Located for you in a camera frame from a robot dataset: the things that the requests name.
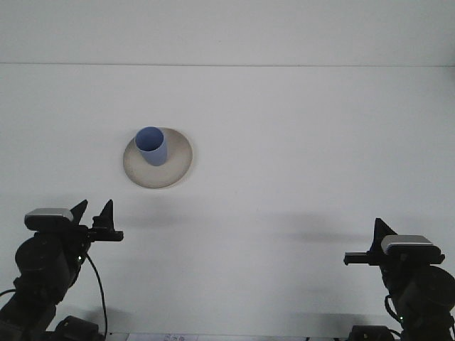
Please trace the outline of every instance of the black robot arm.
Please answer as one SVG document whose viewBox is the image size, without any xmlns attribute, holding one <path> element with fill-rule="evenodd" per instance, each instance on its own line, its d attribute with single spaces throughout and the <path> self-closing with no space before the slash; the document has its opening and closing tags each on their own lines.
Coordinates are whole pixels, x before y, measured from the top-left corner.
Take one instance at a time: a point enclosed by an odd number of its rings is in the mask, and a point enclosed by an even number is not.
<svg viewBox="0 0 455 341">
<path fill-rule="evenodd" d="M 1 341 L 40 340 L 55 307 L 76 282 L 91 243 L 123 239 L 123 232 L 114 230 L 112 200 L 93 218 L 92 229 L 79 224 L 86 208 L 84 200 L 71 210 L 37 209 L 25 216 L 27 228 L 36 233 L 16 252 L 21 276 L 14 280 L 15 294 L 0 310 Z"/>
<path fill-rule="evenodd" d="M 402 341 L 452 341 L 450 310 L 455 306 L 455 278 L 433 266 L 443 260 L 441 250 L 428 239 L 398 235 L 377 218 L 370 250 L 347 252 L 344 263 L 380 267 L 389 291 L 385 306 L 403 328 Z"/>
</svg>

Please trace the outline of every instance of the blue cup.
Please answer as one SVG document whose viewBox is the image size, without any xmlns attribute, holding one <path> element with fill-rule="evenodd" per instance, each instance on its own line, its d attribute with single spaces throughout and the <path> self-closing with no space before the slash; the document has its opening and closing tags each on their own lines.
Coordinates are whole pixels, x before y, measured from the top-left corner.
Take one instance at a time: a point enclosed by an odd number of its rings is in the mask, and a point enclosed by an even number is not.
<svg viewBox="0 0 455 341">
<path fill-rule="evenodd" d="M 134 138 L 136 147 L 144 159 L 153 166 L 161 166 L 168 158 L 168 146 L 163 132 L 155 126 L 138 131 Z"/>
</svg>

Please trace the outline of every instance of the black cable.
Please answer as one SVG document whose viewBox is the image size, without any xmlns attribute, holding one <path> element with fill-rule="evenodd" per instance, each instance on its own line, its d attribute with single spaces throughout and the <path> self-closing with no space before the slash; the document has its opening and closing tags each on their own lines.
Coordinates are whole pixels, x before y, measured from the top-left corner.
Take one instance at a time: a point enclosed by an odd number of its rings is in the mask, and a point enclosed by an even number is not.
<svg viewBox="0 0 455 341">
<path fill-rule="evenodd" d="M 395 334 L 396 336 L 401 338 L 401 334 L 398 331 L 393 330 L 393 329 L 389 329 L 389 332 L 391 332 L 392 334 Z"/>
<path fill-rule="evenodd" d="M 95 271 L 95 275 L 97 276 L 98 284 L 100 285 L 101 301 L 102 301 L 102 312 L 103 312 L 103 314 L 105 316 L 105 335 L 104 335 L 104 339 L 103 340 L 106 340 L 106 336 L 107 336 L 107 312 L 106 312 L 105 292 L 102 290 L 101 278 L 100 278 L 100 274 L 98 273 L 97 267 L 93 263 L 92 259 L 88 255 L 88 253 L 85 253 L 85 256 L 87 257 L 88 261 L 92 265 L 92 268 Z"/>
<path fill-rule="evenodd" d="M 15 292 L 16 292 L 16 289 L 5 290 L 3 293 L 0 293 L 0 297 L 2 297 L 3 295 L 6 295 L 7 293 L 15 293 Z"/>
<path fill-rule="evenodd" d="M 385 300 L 384 300 L 384 305 L 385 305 L 385 309 L 386 311 L 389 313 L 390 316 L 392 316 L 392 318 L 394 320 L 396 320 L 400 325 L 401 325 L 401 320 L 400 318 L 398 317 L 398 315 L 391 309 L 390 305 L 389 305 L 389 298 L 391 298 L 392 296 L 391 295 L 387 295 L 385 296 Z"/>
</svg>

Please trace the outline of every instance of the cable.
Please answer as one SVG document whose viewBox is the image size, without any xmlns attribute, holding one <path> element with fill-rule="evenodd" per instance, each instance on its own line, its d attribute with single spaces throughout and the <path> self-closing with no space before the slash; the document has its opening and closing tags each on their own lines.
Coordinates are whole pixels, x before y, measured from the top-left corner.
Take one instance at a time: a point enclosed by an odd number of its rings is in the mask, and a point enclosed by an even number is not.
<svg viewBox="0 0 455 341">
<path fill-rule="evenodd" d="M 0 297 L 2 297 L 3 295 L 5 295 L 7 293 L 15 293 L 15 292 L 16 292 L 16 289 L 9 289 L 9 290 L 4 291 L 3 293 L 0 293 Z"/>
<path fill-rule="evenodd" d="M 396 336 L 401 338 L 401 334 L 398 331 L 393 330 L 393 329 L 389 329 L 389 332 L 391 332 L 392 334 L 395 334 Z"/>
<path fill-rule="evenodd" d="M 389 298 L 391 298 L 391 297 L 392 297 L 391 295 L 385 296 L 385 300 L 384 300 L 385 309 L 389 313 L 389 315 L 392 316 L 392 318 L 401 325 L 401 320 L 398 318 L 398 315 L 391 309 L 391 307 L 389 305 Z"/>
<path fill-rule="evenodd" d="M 90 256 L 88 255 L 87 252 L 85 252 L 85 256 L 87 257 L 88 261 L 92 265 L 92 268 L 95 271 L 95 275 L 97 276 L 98 284 L 100 285 L 101 301 L 102 301 L 102 312 L 103 312 L 103 314 L 105 316 L 105 335 L 104 335 L 104 339 L 103 340 L 106 340 L 106 336 L 107 336 L 107 312 L 106 312 L 105 292 L 102 290 L 101 278 L 100 278 L 100 274 L 98 273 L 97 267 L 95 266 L 95 264 L 93 263 L 92 259 L 90 258 Z"/>
</svg>

